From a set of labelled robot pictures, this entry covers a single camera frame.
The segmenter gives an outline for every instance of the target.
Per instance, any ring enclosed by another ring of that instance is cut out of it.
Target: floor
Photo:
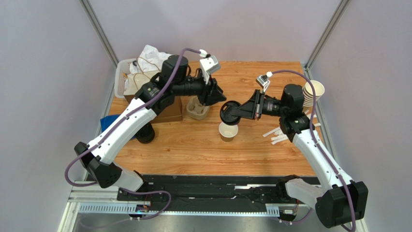
[[[297,218],[303,217],[308,210],[302,208]],[[231,216],[176,216],[163,215],[146,221],[125,221],[104,229],[85,228],[110,225],[117,221],[127,219],[122,214],[80,214],[74,232],[101,232],[101,231],[136,231],[136,232],[319,232],[325,230],[318,223],[316,214],[312,213],[305,223],[293,226],[279,223],[276,217],[231,217]]]
[[[190,66],[195,70],[199,65],[191,62]],[[255,82],[257,76],[283,69],[303,73],[299,62],[226,61],[221,62],[221,69],[213,77],[228,101],[244,103],[260,88]],[[288,83],[304,85],[305,80],[291,73],[276,74],[266,93],[279,99]],[[182,97],[182,122],[153,124],[156,132],[153,142],[144,145],[131,140],[115,161],[142,174],[315,175],[302,153],[288,140],[272,145],[272,136],[262,136],[279,126],[279,118],[242,119],[238,135],[225,143],[218,131],[223,102],[213,105],[207,118],[196,120],[186,114],[189,99]],[[125,99],[115,97],[109,115],[122,113],[127,105]]]

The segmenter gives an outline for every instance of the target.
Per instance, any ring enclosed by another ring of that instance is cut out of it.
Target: white wall
[[[305,62],[340,0],[90,2],[119,60],[150,44],[174,54],[202,48],[219,60]]]
[[[2,0],[0,12],[0,231],[56,231],[64,169],[97,132],[115,69],[79,1]]]
[[[337,160],[369,189],[369,231],[411,231],[412,1],[352,1],[312,70]]]

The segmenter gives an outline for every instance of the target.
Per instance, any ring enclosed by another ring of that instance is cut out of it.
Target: wooden table
[[[193,71],[199,67],[198,62],[191,62],[190,66]],[[299,62],[221,62],[221,69],[213,77],[228,101],[244,103],[260,88],[255,82],[257,76],[281,69],[303,73]],[[305,80],[291,73],[276,74],[271,78],[267,94],[279,99],[288,83],[304,85]],[[279,126],[278,117],[262,116],[259,121],[242,119],[238,135],[225,143],[218,131],[223,102],[211,106],[207,118],[196,120],[186,113],[189,99],[182,97],[182,122],[153,124],[156,132],[153,142],[144,145],[131,140],[115,161],[141,174],[315,175],[289,140],[272,145],[272,136],[262,136]],[[125,99],[114,98],[109,114],[121,114],[127,105]]]

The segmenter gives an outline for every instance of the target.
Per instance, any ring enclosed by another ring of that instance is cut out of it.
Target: robotic arm
[[[354,182],[336,163],[316,130],[313,130],[315,141],[313,140],[311,122],[302,113],[304,101],[302,87],[294,84],[286,85],[281,99],[277,100],[265,95],[270,83],[266,76],[259,76],[257,82],[263,91],[255,90],[252,97],[242,105],[236,101],[226,102],[220,112],[222,121],[228,125],[236,125],[241,118],[259,120],[262,115],[280,117],[282,132],[303,153],[322,185],[322,188],[317,188],[296,175],[286,176],[277,184],[279,198],[285,201],[295,198],[306,203],[316,210],[322,224],[331,228],[351,222],[351,211],[345,192],[347,187],[353,203],[355,219],[362,219],[365,214],[368,188],[363,182]]]
[[[220,64],[215,56],[204,54],[200,60],[201,68],[196,77],[186,74],[188,60],[183,57],[178,63],[178,56],[170,56],[163,62],[162,71],[152,77],[151,81],[144,84],[136,92],[135,98],[127,109],[97,138],[88,144],[79,142],[74,150],[79,156],[90,147],[96,147],[81,158],[81,163],[88,173],[93,176],[101,188],[117,186],[119,188],[137,191],[144,183],[138,172],[127,170],[114,162],[122,147],[136,134],[147,134],[146,140],[154,138],[154,131],[149,122],[159,115],[166,107],[173,104],[175,96],[197,96],[203,105],[213,105],[226,100],[222,89],[211,74],[220,69]],[[165,87],[172,72],[177,67],[177,72],[168,89],[154,103],[130,115],[132,110],[150,102]]]

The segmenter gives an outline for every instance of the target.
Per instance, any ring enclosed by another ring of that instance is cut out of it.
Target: paper cup
[[[303,106],[304,107],[311,107],[313,106],[313,98],[316,99],[316,101],[325,93],[325,87],[320,83],[319,81],[310,81],[315,88],[315,94],[316,96],[313,96],[313,91],[312,88],[310,87],[310,84],[306,82],[306,84],[303,86],[303,97],[305,100],[303,101]]]
[[[325,87],[320,83],[319,81],[310,81],[315,88],[315,93],[316,96],[322,96],[325,93]],[[310,84],[306,82],[306,84],[303,86],[303,91],[307,92],[308,95],[313,96],[312,88],[310,87]]]
[[[224,124],[223,122],[219,125],[219,133],[221,134],[221,138],[225,142],[230,142],[233,138],[237,135],[239,131],[239,127],[237,125],[229,126]]]

